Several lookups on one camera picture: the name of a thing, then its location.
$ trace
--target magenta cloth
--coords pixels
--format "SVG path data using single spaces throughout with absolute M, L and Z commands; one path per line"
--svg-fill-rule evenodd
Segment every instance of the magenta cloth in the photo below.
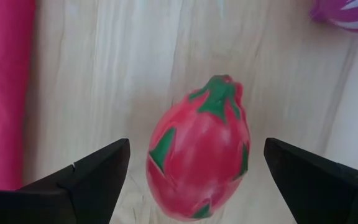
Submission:
M 24 102 L 34 0 L 0 0 L 0 189 L 22 185 Z

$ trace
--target white wooden floor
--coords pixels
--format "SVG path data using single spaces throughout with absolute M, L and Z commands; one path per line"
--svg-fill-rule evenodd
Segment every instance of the white wooden floor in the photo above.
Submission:
M 145 181 L 164 111 L 214 74 L 244 85 L 249 172 L 199 223 L 293 223 L 263 158 L 275 137 L 358 169 L 358 39 L 308 17 L 312 0 L 40 0 L 26 182 L 131 141 L 115 224 L 178 223 Z

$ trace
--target striped ball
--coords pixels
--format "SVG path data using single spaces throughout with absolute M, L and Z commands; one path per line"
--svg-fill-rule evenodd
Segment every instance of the striped ball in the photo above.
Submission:
M 316 21 L 330 22 L 358 34 L 358 0 L 314 0 L 310 14 Z

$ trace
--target black tongs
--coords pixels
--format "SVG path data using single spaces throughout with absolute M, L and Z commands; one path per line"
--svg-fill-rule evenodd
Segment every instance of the black tongs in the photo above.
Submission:
M 358 170 L 278 139 L 266 140 L 265 158 L 298 224 L 358 224 Z
M 0 191 L 0 224 L 108 224 L 129 156 L 121 139 L 19 190 Z

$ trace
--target pink fabric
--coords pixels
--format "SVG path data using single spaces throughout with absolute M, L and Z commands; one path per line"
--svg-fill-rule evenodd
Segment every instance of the pink fabric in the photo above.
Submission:
M 330 22 L 358 34 L 358 0 L 314 0 L 310 14 L 316 21 Z
M 0 189 L 22 184 L 22 129 L 34 0 L 0 0 Z

